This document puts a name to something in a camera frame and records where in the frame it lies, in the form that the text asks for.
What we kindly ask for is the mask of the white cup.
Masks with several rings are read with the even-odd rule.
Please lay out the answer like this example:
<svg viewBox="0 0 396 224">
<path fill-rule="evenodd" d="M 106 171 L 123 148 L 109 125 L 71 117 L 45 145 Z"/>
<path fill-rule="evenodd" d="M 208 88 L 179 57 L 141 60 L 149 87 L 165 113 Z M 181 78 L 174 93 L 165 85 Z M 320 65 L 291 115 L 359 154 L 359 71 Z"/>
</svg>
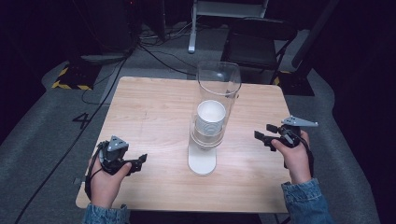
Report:
<svg viewBox="0 0 396 224">
<path fill-rule="evenodd" d="M 217 135 L 223 126 L 226 109 L 218 101 L 206 100 L 197 106 L 197 119 L 195 127 L 203 135 Z"/>
</svg>

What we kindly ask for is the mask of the dark equipment box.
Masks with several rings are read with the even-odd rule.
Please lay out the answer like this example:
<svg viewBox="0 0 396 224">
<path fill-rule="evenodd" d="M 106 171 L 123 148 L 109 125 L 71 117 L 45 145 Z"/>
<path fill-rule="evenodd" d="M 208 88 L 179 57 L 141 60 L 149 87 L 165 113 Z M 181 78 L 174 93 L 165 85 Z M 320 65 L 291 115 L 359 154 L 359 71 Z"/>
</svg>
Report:
<svg viewBox="0 0 396 224">
<path fill-rule="evenodd" d="M 137 37 L 132 31 L 125 0 L 72 0 L 100 53 L 122 61 L 133 53 Z"/>
</svg>

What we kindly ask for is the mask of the black folding chair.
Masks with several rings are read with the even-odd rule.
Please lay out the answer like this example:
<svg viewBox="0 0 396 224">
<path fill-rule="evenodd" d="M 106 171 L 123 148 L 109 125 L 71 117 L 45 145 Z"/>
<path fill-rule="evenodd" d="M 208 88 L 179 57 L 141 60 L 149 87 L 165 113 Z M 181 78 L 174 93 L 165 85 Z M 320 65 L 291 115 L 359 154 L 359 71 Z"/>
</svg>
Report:
<svg viewBox="0 0 396 224">
<path fill-rule="evenodd" d="M 273 83 L 289 44 L 298 34 L 289 21 L 246 17 L 229 28 L 221 60 L 239 66 L 270 70 Z"/>
</svg>

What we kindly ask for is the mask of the black yellow-striped floor plate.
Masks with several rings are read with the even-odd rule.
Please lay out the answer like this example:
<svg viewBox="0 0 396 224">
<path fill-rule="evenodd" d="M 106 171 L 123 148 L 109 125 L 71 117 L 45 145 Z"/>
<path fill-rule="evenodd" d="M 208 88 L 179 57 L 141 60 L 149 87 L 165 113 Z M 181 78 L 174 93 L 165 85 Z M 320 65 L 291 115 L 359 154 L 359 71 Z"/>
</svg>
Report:
<svg viewBox="0 0 396 224">
<path fill-rule="evenodd" d="M 314 96 L 310 83 L 306 77 L 300 77 L 292 72 L 278 71 L 273 81 L 284 95 Z"/>
<path fill-rule="evenodd" d="M 93 89 L 101 69 L 101 65 L 77 66 L 69 63 L 57 76 L 52 88 L 90 91 Z"/>
</svg>

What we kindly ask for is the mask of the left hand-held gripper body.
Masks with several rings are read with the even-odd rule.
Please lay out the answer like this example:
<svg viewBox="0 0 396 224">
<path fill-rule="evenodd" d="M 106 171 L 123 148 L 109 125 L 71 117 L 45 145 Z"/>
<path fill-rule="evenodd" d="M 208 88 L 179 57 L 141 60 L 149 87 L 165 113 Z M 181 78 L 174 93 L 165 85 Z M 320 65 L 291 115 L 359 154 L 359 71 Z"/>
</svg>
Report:
<svg viewBox="0 0 396 224">
<path fill-rule="evenodd" d="M 99 145 L 99 161 L 105 172 L 114 175 L 126 163 L 137 164 L 137 161 L 126 161 L 123 158 L 128 147 L 128 143 L 115 135 L 112 135 L 109 141 Z"/>
</svg>

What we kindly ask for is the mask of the white desk frame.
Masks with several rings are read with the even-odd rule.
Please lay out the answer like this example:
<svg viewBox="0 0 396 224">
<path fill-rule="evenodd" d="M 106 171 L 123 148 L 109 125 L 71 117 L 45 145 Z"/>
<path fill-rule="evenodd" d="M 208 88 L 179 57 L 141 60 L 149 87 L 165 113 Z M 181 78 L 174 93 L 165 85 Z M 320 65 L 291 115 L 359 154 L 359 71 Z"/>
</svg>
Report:
<svg viewBox="0 0 396 224">
<path fill-rule="evenodd" d="M 226 18 L 263 18 L 269 0 L 261 0 L 259 4 L 210 2 L 209 0 L 193 0 L 191 8 L 191 33 L 188 53 L 195 52 L 197 36 L 197 20 L 199 16 L 226 17 Z"/>
</svg>

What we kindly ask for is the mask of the person's right hand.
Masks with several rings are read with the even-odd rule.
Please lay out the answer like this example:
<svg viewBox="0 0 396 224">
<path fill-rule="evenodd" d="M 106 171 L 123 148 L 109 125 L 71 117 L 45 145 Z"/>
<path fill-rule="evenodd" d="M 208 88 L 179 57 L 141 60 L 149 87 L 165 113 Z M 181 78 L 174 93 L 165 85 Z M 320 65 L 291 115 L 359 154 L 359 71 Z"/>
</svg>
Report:
<svg viewBox="0 0 396 224">
<path fill-rule="evenodd" d="M 272 145 L 282 154 L 284 162 L 290 172 L 292 184 L 302 184 L 312 179 L 309 168 L 309 159 L 304 143 L 309 145 L 308 134 L 301 131 L 301 142 L 297 147 L 289 148 L 274 139 Z"/>
</svg>

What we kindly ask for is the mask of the clear tube cup dispenser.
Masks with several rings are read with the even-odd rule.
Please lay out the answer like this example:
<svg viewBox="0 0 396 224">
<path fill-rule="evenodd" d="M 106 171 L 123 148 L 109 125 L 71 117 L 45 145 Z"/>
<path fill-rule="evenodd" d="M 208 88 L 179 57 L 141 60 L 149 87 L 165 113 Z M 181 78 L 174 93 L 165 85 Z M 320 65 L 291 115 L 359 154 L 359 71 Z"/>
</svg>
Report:
<svg viewBox="0 0 396 224">
<path fill-rule="evenodd" d="M 198 63 L 188 145 L 188 165 L 196 175 L 210 175 L 215 170 L 217 147 L 223 140 L 241 86 L 240 69 L 236 63 L 220 61 Z M 222 129 L 214 136 L 203 135 L 195 127 L 197 106 L 206 100 L 218 101 L 226 109 Z"/>
</svg>

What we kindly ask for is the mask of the person's left hand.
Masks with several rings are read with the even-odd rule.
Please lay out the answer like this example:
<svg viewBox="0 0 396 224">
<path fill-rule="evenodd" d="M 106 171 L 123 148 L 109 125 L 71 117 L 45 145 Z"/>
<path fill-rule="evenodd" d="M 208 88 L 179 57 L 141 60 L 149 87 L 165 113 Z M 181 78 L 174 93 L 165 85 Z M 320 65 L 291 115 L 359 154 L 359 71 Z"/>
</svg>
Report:
<svg viewBox="0 0 396 224">
<path fill-rule="evenodd" d="M 114 175 L 110 175 L 102 170 L 101 163 L 96 159 L 92 167 L 91 204 L 110 209 L 131 166 L 131 163 L 125 163 Z"/>
</svg>

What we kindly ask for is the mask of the black slanted stand pole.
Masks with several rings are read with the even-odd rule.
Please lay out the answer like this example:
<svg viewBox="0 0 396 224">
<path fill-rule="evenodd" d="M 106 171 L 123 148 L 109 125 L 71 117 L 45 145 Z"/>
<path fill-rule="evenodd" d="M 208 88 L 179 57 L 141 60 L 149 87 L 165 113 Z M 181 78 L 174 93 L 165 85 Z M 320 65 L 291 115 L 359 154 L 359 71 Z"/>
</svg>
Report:
<svg viewBox="0 0 396 224">
<path fill-rule="evenodd" d="M 338 5 L 340 0 L 329 0 L 327 6 L 323 9 L 315 25 L 311 29 L 306 40 L 301 45 L 296 55 L 294 56 L 291 64 L 296 68 L 294 75 L 298 78 L 306 78 L 312 69 L 312 50 L 313 47 L 322 31 L 323 27 L 326 25 L 328 19 L 332 15 L 334 9 Z"/>
</svg>

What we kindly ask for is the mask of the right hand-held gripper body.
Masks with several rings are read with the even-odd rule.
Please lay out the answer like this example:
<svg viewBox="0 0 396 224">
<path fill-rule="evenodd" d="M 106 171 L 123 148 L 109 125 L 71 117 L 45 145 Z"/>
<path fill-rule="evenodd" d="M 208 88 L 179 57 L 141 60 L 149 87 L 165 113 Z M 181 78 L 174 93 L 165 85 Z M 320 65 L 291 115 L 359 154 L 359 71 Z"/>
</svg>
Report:
<svg viewBox="0 0 396 224">
<path fill-rule="evenodd" d="M 282 125 L 278 128 L 280 141 L 286 147 L 297 147 L 301 141 L 302 127 L 318 127 L 318 123 L 306 119 L 290 116 L 281 121 Z"/>
</svg>

